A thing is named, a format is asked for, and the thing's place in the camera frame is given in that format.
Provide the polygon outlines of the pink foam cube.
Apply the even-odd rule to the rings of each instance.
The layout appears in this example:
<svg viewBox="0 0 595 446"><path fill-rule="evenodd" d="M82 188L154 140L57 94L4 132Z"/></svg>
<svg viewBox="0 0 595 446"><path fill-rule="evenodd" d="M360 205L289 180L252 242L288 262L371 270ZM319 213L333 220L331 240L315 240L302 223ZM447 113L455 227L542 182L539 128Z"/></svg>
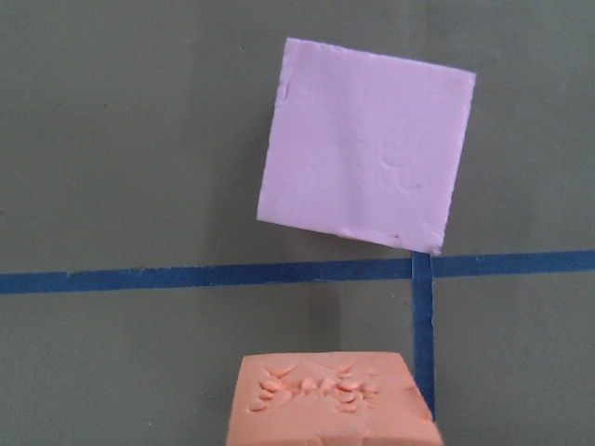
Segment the pink foam cube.
<svg viewBox="0 0 595 446"><path fill-rule="evenodd" d="M437 255L476 76L289 38L260 221Z"/></svg>

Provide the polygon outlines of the orange foam cube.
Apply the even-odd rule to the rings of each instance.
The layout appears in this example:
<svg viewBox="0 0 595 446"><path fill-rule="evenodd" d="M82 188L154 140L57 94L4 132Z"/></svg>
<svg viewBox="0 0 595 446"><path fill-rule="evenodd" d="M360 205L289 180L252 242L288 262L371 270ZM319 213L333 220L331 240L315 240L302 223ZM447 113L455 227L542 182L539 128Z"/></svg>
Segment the orange foam cube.
<svg viewBox="0 0 595 446"><path fill-rule="evenodd" d="M229 445L441 445L403 356L273 353L243 358Z"/></svg>

